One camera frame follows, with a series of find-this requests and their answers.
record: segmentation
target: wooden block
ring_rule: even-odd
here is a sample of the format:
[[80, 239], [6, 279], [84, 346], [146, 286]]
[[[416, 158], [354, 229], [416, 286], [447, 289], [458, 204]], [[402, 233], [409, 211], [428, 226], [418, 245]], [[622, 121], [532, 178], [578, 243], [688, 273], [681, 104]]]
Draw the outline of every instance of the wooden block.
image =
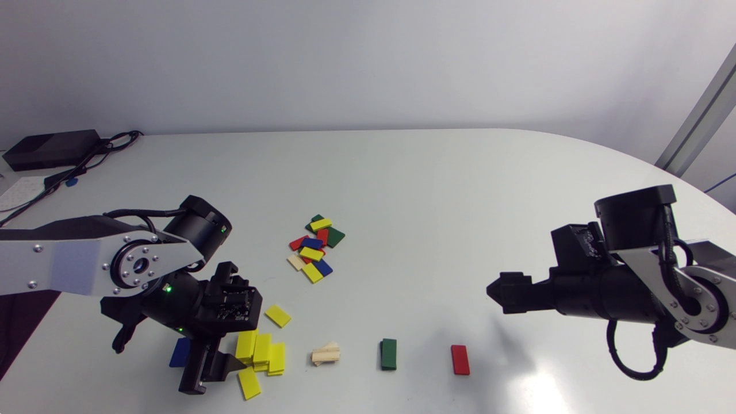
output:
[[467, 361], [467, 348], [465, 348], [465, 345], [452, 345], [450, 350], [453, 354], [455, 375], [470, 375], [470, 363]]
[[[337, 342], [335, 342], [335, 341], [330, 341], [330, 342], [328, 342], [328, 343], [327, 343], [327, 344], [326, 344], [325, 346], [323, 346], [323, 348], [339, 348], [339, 346], [337, 345]], [[317, 362], [314, 362], [314, 361], [313, 361], [313, 364], [315, 364], [316, 366], [318, 366], [318, 367], [319, 367], [319, 366], [320, 366], [320, 365], [321, 365], [322, 363], [321, 363], [321, 362], [319, 362], [319, 361], [317, 361]]]
[[255, 376], [253, 367], [248, 367], [238, 372], [238, 379], [240, 379], [240, 386], [243, 388], [243, 397], [246, 400], [261, 393], [261, 385], [258, 384], [258, 377]]
[[286, 258], [286, 260], [288, 260], [289, 263], [291, 263], [291, 266], [294, 266], [294, 269], [297, 272], [300, 271], [302, 267], [304, 267], [304, 265], [306, 264], [304, 260], [302, 260], [302, 258], [298, 254], [292, 254], [291, 256]]
[[255, 337], [255, 348], [253, 350], [253, 363], [265, 364], [271, 357], [271, 334], [259, 334]]
[[334, 248], [337, 246], [338, 243], [340, 243], [341, 240], [345, 238], [345, 233], [341, 232], [340, 230], [330, 227], [327, 229], [328, 235], [327, 235], [327, 245], [331, 248]]
[[291, 320], [291, 316], [276, 305], [271, 305], [271, 307], [266, 310], [266, 316], [269, 317], [270, 320], [273, 320], [275, 324], [279, 325], [279, 328], [283, 328]]
[[312, 248], [302, 248], [302, 250], [299, 250], [299, 256], [306, 257], [307, 259], [316, 260], [319, 261], [322, 259], [322, 256], [325, 254], [319, 250], [314, 250]]
[[319, 366], [323, 362], [335, 362], [340, 360], [340, 348], [324, 347], [312, 350], [312, 363]]
[[255, 350], [255, 338], [258, 336], [258, 328], [252, 331], [243, 331], [238, 334], [238, 345], [235, 348], [235, 358], [244, 364], [253, 361]]
[[322, 246], [320, 247], [324, 247], [327, 245], [327, 237], [329, 233], [330, 233], [329, 228], [323, 228], [322, 230], [317, 231], [317, 239], [322, 240]]
[[309, 236], [300, 237], [299, 239], [294, 240], [293, 242], [289, 243], [289, 247], [292, 250], [298, 249], [302, 245], [302, 240], [307, 239]]
[[312, 231], [322, 230], [323, 228], [330, 227], [331, 225], [332, 225], [332, 220], [330, 219], [322, 219], [322, 220], [317, 220], [316, 222], [309, 223], [309, 227], [312, 229]]
[[322, 248], [322, 240], [320, 239], [310, 239], [307, 237], [306, 239], [302, 240], [302, 247], [303, 248], [312, 248], [315, 250], [319, 250]]
[[384, 338], [381, 341], [381, 370], [396, 370], [396, 340]]
[[271, 344], [271, 359], [269, 361], [269, 375], [278, 375], [286, 367], [286, 344], [283, 342]]
[[322, 217], [322, 216], [320, 216], [320, 215], [318, 214], [318, 215], [316, 215], [316, 216], [312, 217], [312, 220], [310, 220], [310, 221], [309, 221], [309, 223], [308, 223], [308, 224], [307, 224], [306, 226], [304, 226], [304, 228], [306, 228], [307, 230], [309, 230], [309, 231], [311, 231], [312, 233], [314, 233], [314, 230], [312, 230], [312, 226], [311, 226], [311, 224], [312, 224], [313, 222], [316, 222], [316, 221], [320, 221], [320, 220], [322, 220], [322, 219], [324, 219], [324, 217]]
[[189, 358], [189, 348], [191, 348], [189, 338], [179, 338], [174, 347], [174, 353], [171, 354], [169, 367], [184, 368], [186, 366], [186, 360]]
[[320, 260], [319, 262], [314, 262], [313, 265], [322, 274], [322, 276], [327, 276], [332, 273], [332, 267], [330, 267], [330, 265], [327, 264], [324, 259]]
[[302, 271], [305, 275], [307, 275], [307, 277], [309, 278], [309, 280], [312, 281], [313, 284], [321, 281], [324, 277], [314, 266], [314, 263], [308, 263], [306, 266], [302, 267]]

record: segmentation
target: white table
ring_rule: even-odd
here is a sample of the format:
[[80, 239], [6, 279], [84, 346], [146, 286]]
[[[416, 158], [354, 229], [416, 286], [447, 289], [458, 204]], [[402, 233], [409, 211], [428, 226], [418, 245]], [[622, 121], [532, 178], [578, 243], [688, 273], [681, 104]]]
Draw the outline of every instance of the white table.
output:
[[[35, 227], [115, 208], [174, 208], [204, 197], [233, 223], [199, 274], [233, 260], [293, 320], [260, 329], [287, 345], [282, 377], [244, 401], [235, 375], [204, 396], [177, 392], [177, 335], [142, 323], [126, 351], [98, 298], [62, 294], [0, 382], [0, 413], [726, 413], [736, 351], [688, 342], [652, 382], [610, 360], [603, 320], [554, 311], [503, 315], [485, 294], [500, 271], [535, 281], [556, 264], [549, 232], [595, 219], [599, 198], [675, 186], [680, 236], [736, 251], [733, 214], [685, 182], [583, 141], [522, 130], [406, 130], [146, 136], [12, 223]], [[333, 275], [311, 285], [288, 242], [320, 213], [347, 234]], [[654, 363], [651, 327], [620, 324], [633, 368]], [[378, 342], [398, 339], [398, 370]], [[342, 359], [318, 368], [312, 348]], [[467, 345], [472, 375], [452, 372]], [[235, 335], [223, 341], [233, 351]]]

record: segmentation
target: small blue object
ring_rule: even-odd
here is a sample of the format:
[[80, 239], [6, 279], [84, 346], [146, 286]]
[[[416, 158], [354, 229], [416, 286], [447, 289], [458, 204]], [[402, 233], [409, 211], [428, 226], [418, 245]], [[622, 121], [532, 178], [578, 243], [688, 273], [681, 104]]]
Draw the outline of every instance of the small blue object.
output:
[[319, 250], [322, 248], [322, 240], [320, 239], [304, 239], [302, 240], [302, 247]]
[[191, 347], [191, 341], [189, 338], [179, 338], [177, 345], [174, 347], [174, 353], [169, 361], [169, 366], [172, 368], [184, 368], [186, 360], [189, 358], [189, 348]]
[[330, 265], [327, 264], [324, 259], [320, 260], [319, 262], [312, 261], [312, 264], [317, 268], [317, 270], [319, 270], [319, 272], [323, 276], [327, 276], [332, 273], [332, 267], [330, 267]]

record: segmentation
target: stack of yellow blocks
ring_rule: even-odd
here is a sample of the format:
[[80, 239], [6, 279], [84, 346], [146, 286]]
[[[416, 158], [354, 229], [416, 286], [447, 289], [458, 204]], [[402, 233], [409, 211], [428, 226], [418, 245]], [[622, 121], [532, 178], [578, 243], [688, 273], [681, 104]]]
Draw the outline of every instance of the stack of yellow blocks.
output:
[[271, 343], [271, 334], [259, 334], [257, 329], [241, 332], [235, 357], [248, 368], [238, 373], [246, 400], [261, 393], [256, 372], [265, 371], [268, 376], [281, 375], [286, 367], [286, 344]]

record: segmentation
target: red wooden block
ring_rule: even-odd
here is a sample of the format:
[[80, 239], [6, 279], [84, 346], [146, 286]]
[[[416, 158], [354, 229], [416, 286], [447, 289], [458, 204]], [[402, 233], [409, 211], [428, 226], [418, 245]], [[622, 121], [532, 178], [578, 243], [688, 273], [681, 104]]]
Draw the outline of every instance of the red wooden block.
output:
[[324, 247], [327, 244], [327, 235], [330, 233], [328, 228], [323, 228], [322, 230], [317, 231], [317, 239], [322, 240], [322, 246]]
[[467, 348], [465, 345], [452, 345], [453, 367], [455, 375], [470, 375], [470, 363], [467, 361]]
[[302, 245], [302, 240], [306, 239], [309, 236], [300, 237], [299, 239], [294, 240], [293, 242], [289, 243], [289, 247], [292, 250], [296, 250]]

